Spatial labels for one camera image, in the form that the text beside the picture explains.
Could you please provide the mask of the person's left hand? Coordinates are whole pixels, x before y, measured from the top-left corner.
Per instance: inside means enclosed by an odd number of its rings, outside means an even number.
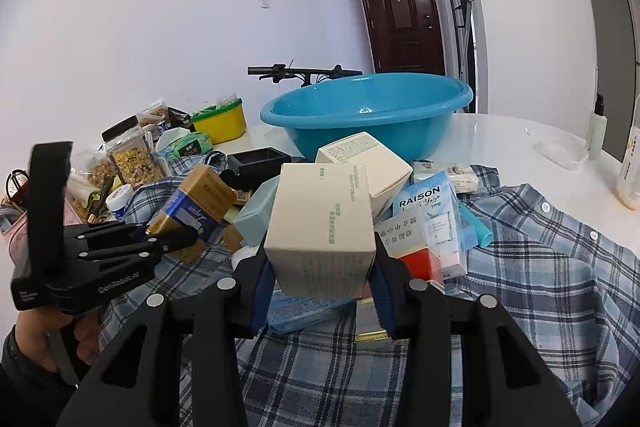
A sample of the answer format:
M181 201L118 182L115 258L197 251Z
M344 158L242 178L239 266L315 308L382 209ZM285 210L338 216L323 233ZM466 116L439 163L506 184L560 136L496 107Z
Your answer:
M73 324L78 341L76 355L91 365L100 353L98 317L94 312L82 315L66 315L53 308L37 308L21 311L14 327L17 348L22 355L50 373L58 371L50 337L53 332Z

